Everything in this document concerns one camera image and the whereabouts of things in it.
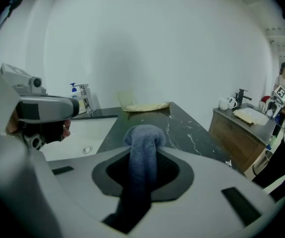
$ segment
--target drain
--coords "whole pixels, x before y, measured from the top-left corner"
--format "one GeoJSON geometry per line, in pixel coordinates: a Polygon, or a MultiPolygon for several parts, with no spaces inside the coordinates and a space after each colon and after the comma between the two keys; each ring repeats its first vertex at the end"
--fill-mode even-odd
{"type": "Polygon", "coordinates": [[[93,147],[91,146],[86,146],[83,149],[83,154],[89,154],[93,150],[93,147]]]}

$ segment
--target black faucet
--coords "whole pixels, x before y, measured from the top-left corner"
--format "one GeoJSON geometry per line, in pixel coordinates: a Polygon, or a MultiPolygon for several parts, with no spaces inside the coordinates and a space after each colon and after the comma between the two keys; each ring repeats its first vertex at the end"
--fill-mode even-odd
{"type": "Polygon", "coordinates": [[[248,99],[250,101],[252,100],[252,98],[244,96],[244,91],[248,92],[247,90],[240,89],[240,91],[235,94],[235,100],[237,102],[237,106],[235,108],[241,108],[242,107],[243,98],[248,99]]]}

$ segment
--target wooden cabinet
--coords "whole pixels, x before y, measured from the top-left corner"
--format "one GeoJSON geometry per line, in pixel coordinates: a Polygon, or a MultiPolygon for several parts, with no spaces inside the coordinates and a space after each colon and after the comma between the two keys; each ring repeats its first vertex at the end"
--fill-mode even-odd
{"type": "Polygon", "coordinates": [[[233,161],[243,172],[254,163],[265,148],[265,144],[259,139],[217,112],[214,112],[209,133],[230,153],[233,161]]]}

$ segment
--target black countertop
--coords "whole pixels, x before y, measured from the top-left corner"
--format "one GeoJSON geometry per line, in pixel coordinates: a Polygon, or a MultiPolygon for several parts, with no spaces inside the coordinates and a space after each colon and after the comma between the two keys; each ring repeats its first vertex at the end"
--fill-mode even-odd
{"type": "Polygon", "coordinates": [[[230,155],[211,138],[209,133],[197,121],[175,103],[171,103],[167,109],[144,113],[127,113],[120,107],[101,109],[96,110],[92,116],[81,114],[73,119],[115,117],[118,117],[118,119],[98,149],[98,154],[124,146],[124,136],[131,127],[152,124],[161,128],[165,133],[167,147],[221,161],[240,172],[235,162],[231,161],[231,165],[229,164],[230,155]]]}
{"type": "MultiPolygon", "coordinates": [[[[251,107],[246,104],[242,104],[241,109],[243,108],[251,108],[251,107]]],[[[233,114],[232,109],[227,109],[225,111],[221,109],[213,109],[213,111],[219,113],[220,115],[238,124],[265,145],[268,144],[268,141],[271,138],[274,128],[276,126],[276,122],[273,119],[269,119],[265,125],[248,124],[247,122],[243,121],[242,119],[238,118],[235,114],[233,114]]]]}

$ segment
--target white sink basin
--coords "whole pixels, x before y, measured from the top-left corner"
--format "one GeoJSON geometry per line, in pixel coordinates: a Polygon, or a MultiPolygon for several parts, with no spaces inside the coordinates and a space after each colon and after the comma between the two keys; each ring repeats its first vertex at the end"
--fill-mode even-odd
{"type": "Polygon", "coordinates": [[[97,153],[117,118],[72,120],[71,135],[41,148],[47,161],[85,157],[97,153]]]}
{"type": "Polygon", "coordinates": [[[244,109],[241,109],[240,111],[250,116],[252,120],[254,121],[254,123],[258,123],[260,125],[265,125],[269,120],[269,118],[266,115],[254,109],[251,109],[251,108],[244,108],[244,109]]]}

